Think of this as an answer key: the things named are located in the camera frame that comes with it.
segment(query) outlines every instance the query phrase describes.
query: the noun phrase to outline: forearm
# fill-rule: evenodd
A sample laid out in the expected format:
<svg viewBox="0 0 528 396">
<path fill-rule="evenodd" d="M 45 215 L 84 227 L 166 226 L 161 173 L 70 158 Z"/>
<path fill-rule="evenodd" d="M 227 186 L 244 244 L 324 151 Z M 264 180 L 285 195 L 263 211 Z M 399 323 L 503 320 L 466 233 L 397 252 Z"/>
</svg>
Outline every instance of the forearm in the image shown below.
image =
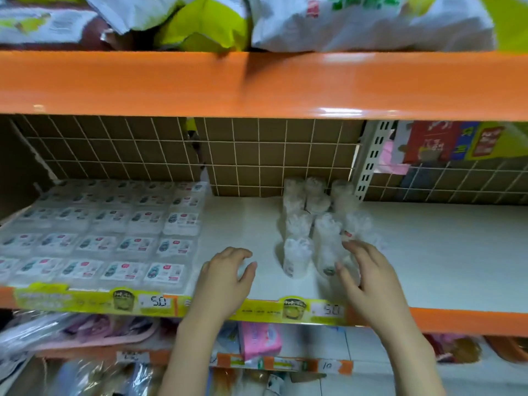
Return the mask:
<svg viewBox="0 0 528 396">
<path fill-rule="evenodd" d="M 382 342 L 391 361 L 398 396 L 445 396 L 434 351 L 417 327 Z"/>
<path fill-rule="evenodd" d="M 205 394 L 209 361 L 220 326 L 195 316 L 187 316 L 181 322 L 159 396 Z"/>
</svg>

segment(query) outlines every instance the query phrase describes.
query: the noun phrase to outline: pink sanitary pad package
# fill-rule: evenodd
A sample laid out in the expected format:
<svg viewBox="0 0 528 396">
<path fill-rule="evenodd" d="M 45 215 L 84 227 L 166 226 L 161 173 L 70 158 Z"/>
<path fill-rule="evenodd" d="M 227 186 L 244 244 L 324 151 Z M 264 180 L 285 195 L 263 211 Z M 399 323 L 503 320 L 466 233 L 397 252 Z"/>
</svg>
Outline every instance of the pink sanitary pad package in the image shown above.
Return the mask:
<svg viewBox="0 0 528 396">
<path fill-rule="evenodd" d="M 274 324 L 239 322 L 240 352 L 245 361 L 281 352 L 282 340 Z"/>
</svg>

